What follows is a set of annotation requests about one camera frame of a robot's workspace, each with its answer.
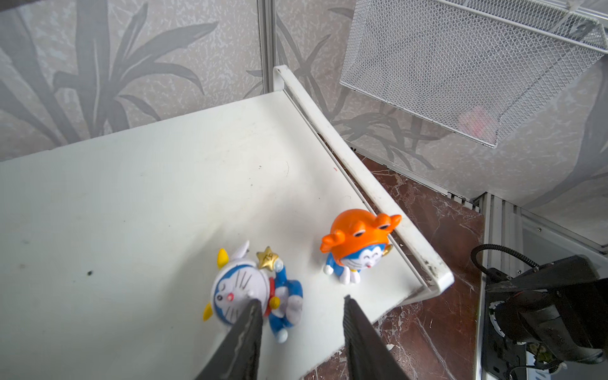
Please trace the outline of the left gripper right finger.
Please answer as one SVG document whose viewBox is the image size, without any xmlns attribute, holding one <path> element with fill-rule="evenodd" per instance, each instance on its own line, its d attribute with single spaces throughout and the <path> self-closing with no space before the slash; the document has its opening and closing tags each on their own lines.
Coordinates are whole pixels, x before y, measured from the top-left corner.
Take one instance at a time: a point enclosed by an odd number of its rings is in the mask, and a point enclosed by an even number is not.
<svg viewBox="0 0 608 380">
<path fill-rule="evenodd" d="M 345 297 L 343 329 L 350 379 L 409 379 L 350 295 Z"/>
</svg>

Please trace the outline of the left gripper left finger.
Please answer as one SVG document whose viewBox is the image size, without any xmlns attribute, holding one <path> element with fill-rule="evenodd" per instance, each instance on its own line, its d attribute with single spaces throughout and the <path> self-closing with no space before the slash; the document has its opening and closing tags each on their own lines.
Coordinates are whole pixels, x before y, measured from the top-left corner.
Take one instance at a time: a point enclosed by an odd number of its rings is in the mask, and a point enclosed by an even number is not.
<svg viewBox="0 0 608 380">
<path fill-rule="evenodd" d="M 262 331 L 261 302 L 250 301 L 196 379 L 256 380 Z"/>
</svg>

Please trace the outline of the white hooded Doraemon figure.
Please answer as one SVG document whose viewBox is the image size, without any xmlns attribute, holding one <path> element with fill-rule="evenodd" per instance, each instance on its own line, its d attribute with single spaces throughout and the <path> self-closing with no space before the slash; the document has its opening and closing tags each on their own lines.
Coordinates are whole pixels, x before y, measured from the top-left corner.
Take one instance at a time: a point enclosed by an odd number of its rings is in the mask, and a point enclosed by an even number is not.
<svg viewBox="0 0 608 380">
<path fill-rule="evenodd" d="M 257 261 L 247 258 L 249 248 L 250 243 L 246 241 L 232 254 L 225 249 L 218 252 L 218 274 L 204 310 L 204 320 L 216 316 L 230 328 L 251 301 L 258 301 L 263 319 L 269 323 L 275 340 L 282 344 L 288 339 L 288 329 L 301 321 L 302 285 L 288 279 L 284 262 L 270 247 L 256 254 Z"/>
</svg>

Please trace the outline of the orange hooded Doraemon figure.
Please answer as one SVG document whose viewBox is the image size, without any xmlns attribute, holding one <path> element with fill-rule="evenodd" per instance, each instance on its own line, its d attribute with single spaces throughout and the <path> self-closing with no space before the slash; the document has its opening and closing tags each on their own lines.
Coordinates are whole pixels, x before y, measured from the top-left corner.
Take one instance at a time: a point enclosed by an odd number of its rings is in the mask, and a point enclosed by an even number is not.
<svg viewBox="0 0 608 380">
<path fill-rule="evenodd" d="M 392 249 L 389 235 L 401 221 L 401 215 L 375 215 L 363 209 L 340 213 L 321 239 L 320 250 L 326 255 L 323 272 L 336 275 L 344 285 L 359 283 L 360 272 L 375 267 Z"/>
</svg>

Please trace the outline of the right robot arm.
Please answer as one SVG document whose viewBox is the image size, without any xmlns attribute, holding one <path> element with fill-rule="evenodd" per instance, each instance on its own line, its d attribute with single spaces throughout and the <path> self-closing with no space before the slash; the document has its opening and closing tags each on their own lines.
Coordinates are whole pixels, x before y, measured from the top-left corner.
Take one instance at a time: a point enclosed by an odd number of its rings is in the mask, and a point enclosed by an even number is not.
<svg viewBox="0 0 608 380">
<path fill-rule="evenodd" d="M 607 270 L 585 256 L 537 264 L 510 276 L 473 264 L 486 277 L 481 369 L 498 379 L 528 370 L 555 373 L 565 364 L 607 360 Z"/>
</svg>

